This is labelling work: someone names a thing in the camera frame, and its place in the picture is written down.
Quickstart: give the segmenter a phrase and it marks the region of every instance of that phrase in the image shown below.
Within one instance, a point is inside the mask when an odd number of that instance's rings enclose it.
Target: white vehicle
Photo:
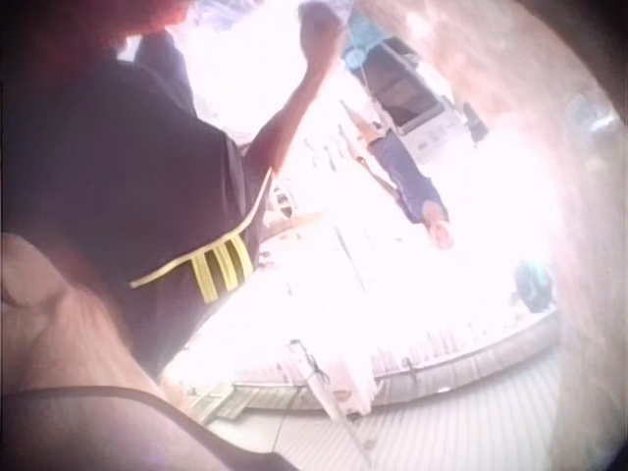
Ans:
[[[426,175],[431,173],[431,162],[473,148],[464,116],[448,97],[430,88],[416,65],[386,42],[372,49],[353,73],[374,98],[382,121]]]

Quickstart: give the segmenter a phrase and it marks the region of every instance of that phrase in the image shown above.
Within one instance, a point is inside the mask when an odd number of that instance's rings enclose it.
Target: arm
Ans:
[[[362,167],[364,167],[364,169],[371,174],[371,177],[373,177],[373,180],[375,180],[375,182],[377,182],[380,187],[386,192],[388,193],[392,199],[394,199],[395,201],[399,200],[400,196],[399,196],[399,192],[396,190],[396,188],[394,186],[392,186],[390,183],[386,182],[384,179],[380,178],[379,176],[375,175],[371,169],[369,168],[368,164],[366,163],[366,161],[363,158],[360,158],[357,160],[357,163],[360,164]]]
[[[286,106],[255,136],[247,158],[275,176],[286,161],[298,127],[322,85],[338,63],[344,28],[338,17],[323,4],[305,4],[300,9],[301,48],[307,72]]]
[[[246,153],[247,159],[260,168],[270,168],[274,176],[279,173],[298,127],[326,77],[324,73],[308,70],[286,106],[255,136]]]

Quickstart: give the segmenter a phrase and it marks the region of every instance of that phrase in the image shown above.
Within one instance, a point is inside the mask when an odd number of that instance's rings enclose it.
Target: man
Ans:
[[[256,266],[269,180],[343,42],[328,7],[300,13],[307,72],[245,158],[196,118],[183,57],[165,31],[144,37],[138,63],[103,55],[80,74],[64,69],[54,89],[6,87],[3,231],[119,312],[153,378]]]
[[[432,181],[421,174],[401,140],[391,130],[382,134],[344,102],[342,106],[358,129],[363,146],[387,172],[396,188],[372,172],[364,157],[356,156],[358,163],[394,198],[412,224],[425,226],[437,248],[452,248],[453,237],[441,196]]]

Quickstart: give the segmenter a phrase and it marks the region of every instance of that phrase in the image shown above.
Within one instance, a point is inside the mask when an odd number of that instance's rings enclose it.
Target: man in blue shirt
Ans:
[[[442,250],[452,248],[449,216],[441,196],[432,181],[421,174],[403,142],[393,131],[388,130],[382,134],[346,104],[342,105],[360,132],[368,152],[386,171],[396,187],[375,175],[364,157],[357,157],[356,160],[394,198],[412,224],[425,226],[436,247]]]

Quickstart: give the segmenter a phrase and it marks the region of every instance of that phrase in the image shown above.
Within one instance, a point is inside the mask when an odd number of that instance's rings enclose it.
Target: person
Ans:
[[[183,415],[131,356],[93,292],[2,234],[0,469],[294,471]]]
[[[356,156],[357,162],[395,200],[410,223],[425,226],[437,248],[451,249],[453,236],[441,196],[432,181],[421,174],[401,140],[391,130],[382,133],[344,102],[341,104],[357,128],[363,147],[386,171],[396,188],[376,175],[363,156]]]
[[[60,22],[56,5],[49,18]],[[85,54],[84,67],[48,75],[63,78],[54,86],[25,86],[54,37],[35,43],[43,52],[9,51],[26,67],[6,67],[3,231],[105,300],[153,378],[256,267],[270,180],[343,46],[327,6],[303,5],[300,17],[307,70],[244,158],[196,117],[183,56],[162,28],[144,35],[135,62]]]

